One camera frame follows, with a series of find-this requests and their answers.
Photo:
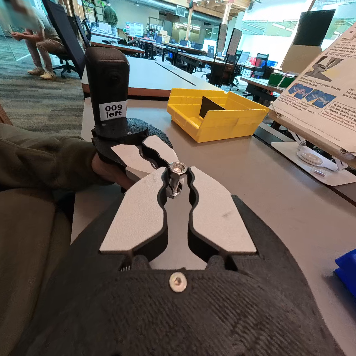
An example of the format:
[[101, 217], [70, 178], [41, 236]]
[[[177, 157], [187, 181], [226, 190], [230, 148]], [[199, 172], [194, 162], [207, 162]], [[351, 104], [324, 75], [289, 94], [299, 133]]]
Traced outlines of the silver hex bolt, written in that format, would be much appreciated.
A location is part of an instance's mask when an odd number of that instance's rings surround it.
[[170, 178], [166, 188], [166, 194], [168, 198], [173, 199], [180, 194], [180, 191], [182, 190], [182, 187], [180, 187], [182, 186], [180, 181], [184, 179], [184, 175], [185, 174], [178, 174], [175, 172], [170, 173]]

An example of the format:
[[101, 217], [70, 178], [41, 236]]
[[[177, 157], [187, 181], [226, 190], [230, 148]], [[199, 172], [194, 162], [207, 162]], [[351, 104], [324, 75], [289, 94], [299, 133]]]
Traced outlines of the grey desk with wood edge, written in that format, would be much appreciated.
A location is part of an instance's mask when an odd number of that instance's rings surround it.
[[114, 48], [89, 48], [83, 92], [93, 105], [126, 106], [131, 96], [169, 98], [173, 88], [221, 90], [166, 62], [126, 57]]

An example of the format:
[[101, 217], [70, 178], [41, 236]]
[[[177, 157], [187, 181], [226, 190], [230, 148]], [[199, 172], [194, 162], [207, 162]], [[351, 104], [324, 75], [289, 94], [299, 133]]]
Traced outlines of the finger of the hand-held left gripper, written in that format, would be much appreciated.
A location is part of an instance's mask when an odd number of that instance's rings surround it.
[[148, 136], [142, 142], [142, 153], [154, 167], [169, 167], [177, 161], [175, 151], [157, 135]]
[[142, 143], [142, 145], [126, 145], [118, 144], [111, 147], [111, 150], [122, 160], [126, 165], [125, 171], [131, 180], [137, 182], [145, 176], [153, 173], [157, 168], [154, 165], [153, 158], [146, 158], [146, 152], [149, 150], [155, 151], [157, 154], [164, 148], [164, 143]]

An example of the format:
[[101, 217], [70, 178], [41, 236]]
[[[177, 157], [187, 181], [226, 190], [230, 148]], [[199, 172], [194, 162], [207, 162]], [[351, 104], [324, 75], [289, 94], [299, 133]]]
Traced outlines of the black office chair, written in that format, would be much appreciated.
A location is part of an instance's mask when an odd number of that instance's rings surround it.
[[50, 53], [50, 57], [55, 74], [59, 74], [62, 79], [65, 79], [67, 74], [78, 73], [72, 60], [68, 56]]
[[64, 8], [52, 1], [43, 0], [42, 3], [51, 24], [66, 49], [65, 55], [72, 60], [79, 77], [82, 78], [85, 68], [85, 54]]

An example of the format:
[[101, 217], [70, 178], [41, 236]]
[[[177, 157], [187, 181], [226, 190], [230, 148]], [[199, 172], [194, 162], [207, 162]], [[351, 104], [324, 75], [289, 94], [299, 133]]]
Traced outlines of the white document stand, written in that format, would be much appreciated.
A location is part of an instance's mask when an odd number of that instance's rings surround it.
[[340, 186], [356, 182], [348, 164], [336, 157], [327, 159], [306, 146], [305, 141], [272, 142], [271, 146], [319, 182]]

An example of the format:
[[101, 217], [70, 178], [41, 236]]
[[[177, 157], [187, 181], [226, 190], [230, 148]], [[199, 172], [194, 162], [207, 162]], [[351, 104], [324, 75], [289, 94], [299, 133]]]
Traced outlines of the black bin divider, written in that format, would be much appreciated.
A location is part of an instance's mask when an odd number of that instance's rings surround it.
[[225, 110], [221, 105], [216, 104], [206, 96], [202, 96], [202, 104], [199, 111], [199, 116], [205, 118], [209, 111], [222, 111]]

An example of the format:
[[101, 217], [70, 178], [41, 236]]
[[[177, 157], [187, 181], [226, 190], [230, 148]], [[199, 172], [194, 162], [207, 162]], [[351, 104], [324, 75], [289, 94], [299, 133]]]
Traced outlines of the person's left forearm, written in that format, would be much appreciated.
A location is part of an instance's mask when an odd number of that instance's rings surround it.
[[51, 136], [1, 123], [1, 191], [79, 191], [91, 185], [112, 184], [93, 171], [95, 154], [95, 147], [78, 136]]

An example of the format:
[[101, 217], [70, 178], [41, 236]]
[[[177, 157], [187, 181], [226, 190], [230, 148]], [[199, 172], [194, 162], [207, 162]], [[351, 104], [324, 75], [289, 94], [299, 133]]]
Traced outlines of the green plastic bin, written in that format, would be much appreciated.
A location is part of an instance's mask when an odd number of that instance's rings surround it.
[[294, 80], [294, 77], [282, 73], [271, 73], [268, 79], [268, 85], [274, 87], [287, 88]]

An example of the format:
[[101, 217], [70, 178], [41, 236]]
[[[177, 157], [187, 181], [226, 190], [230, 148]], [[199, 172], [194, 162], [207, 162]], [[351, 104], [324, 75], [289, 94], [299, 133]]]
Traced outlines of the person's left hand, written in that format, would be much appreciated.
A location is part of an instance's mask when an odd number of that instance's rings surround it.
[[116, 183], [125, 190], [130, 189], [135, 184], [118, 166], [102, 161], [98, 153], [92, 158], [91, 168], [101, 179]]

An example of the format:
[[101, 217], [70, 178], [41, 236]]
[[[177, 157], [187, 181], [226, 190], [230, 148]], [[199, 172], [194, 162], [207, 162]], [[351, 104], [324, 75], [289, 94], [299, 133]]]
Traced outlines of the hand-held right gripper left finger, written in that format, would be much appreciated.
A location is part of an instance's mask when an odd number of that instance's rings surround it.
[[150, 262], [168, 245], [167, 168], [161, 167], [127, 190], [100, 246], [100, 252]]

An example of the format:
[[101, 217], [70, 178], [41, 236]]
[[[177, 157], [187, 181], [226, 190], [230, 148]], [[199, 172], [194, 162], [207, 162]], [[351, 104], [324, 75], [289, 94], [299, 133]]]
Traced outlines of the instruction board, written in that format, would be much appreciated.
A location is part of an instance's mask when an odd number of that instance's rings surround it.
[[323, 51], [270, 107], [270, 118], [356, 167], [356, 24]]

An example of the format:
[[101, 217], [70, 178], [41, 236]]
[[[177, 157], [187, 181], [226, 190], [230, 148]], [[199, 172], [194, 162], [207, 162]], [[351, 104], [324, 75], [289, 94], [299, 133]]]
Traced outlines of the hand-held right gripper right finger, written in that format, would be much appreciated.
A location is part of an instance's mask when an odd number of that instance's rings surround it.
[[189, 203], [188, 247], [207, 265], [215, 257], [226, 268], [234, 258], [257, 258], [257, 247], [234, 199], [221, 183], [197, 167], [187, 171]]

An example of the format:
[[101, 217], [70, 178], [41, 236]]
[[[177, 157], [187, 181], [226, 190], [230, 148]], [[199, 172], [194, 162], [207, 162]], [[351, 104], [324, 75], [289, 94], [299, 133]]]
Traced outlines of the blue plastic bin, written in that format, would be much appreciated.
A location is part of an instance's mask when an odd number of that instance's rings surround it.
[[346, 289], [356, 297], [356, 249], [335, 259], [335, 273]]

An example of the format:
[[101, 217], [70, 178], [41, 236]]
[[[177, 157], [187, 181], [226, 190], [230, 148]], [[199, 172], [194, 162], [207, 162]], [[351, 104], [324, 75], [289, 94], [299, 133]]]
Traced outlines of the person's olive hoodie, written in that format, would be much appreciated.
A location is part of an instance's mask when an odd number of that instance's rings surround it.
[[4, 190], [0, 203], [0, 353], [9, 355], [69, 249], [72, 227], [48, 191]]

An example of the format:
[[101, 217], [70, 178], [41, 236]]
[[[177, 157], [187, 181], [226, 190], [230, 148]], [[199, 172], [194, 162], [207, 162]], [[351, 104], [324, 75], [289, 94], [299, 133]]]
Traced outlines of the black beige board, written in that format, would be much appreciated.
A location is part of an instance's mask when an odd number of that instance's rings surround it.
[[282, 62], [282, 72], [300, 74], [322, 53], [335, 9], [302, 12], [296, 35]]

